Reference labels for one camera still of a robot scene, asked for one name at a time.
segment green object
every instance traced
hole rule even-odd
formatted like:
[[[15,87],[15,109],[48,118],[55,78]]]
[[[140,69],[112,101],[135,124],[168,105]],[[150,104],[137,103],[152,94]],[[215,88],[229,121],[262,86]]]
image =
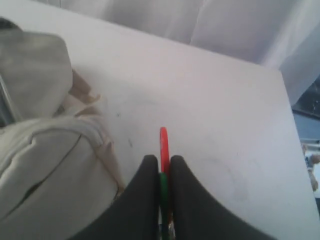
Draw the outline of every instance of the green object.
[[[169,184],[164,172],[159,173],[160,178],[160,209],[162,218],[161,235],[162,240],[169,240]]]

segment white curtain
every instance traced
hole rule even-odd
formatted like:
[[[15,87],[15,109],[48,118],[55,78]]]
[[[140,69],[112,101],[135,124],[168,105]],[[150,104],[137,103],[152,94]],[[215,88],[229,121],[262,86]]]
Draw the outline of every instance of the white curtain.
[[[294,104],[320,75],[320,0],[38,0],[279,69]]]

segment red object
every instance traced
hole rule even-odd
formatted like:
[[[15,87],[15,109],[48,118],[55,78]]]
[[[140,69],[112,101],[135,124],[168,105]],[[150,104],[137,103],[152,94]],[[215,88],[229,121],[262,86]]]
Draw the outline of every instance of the red object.
[[[169,143],[168,133],[165,127],[160,128],[160,153],[161,153],[161,172],[165,173],[169,179],[170,171],[170,157],[169,157]]]

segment table surface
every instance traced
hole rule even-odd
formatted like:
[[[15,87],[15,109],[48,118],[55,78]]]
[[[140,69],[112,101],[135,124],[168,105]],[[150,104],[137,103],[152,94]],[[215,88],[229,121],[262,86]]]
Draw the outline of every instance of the table surface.
[[[320,221],[279,71],[30,2],[0,16],[54,33],[103,106],[129,182],[145,154],[184,156],[228,209],[278,239],[318,239]]]

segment white bag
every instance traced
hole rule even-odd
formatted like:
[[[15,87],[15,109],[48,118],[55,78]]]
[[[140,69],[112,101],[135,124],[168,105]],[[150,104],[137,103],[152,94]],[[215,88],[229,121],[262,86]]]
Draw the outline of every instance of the white bag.
[[[0,31],[0,118],[5,125],[52,117],[72,85],[62,38],[19,29]]]
[[[98,116],[34,119],[0,132],[1,240],[67,239],[124,187]]]

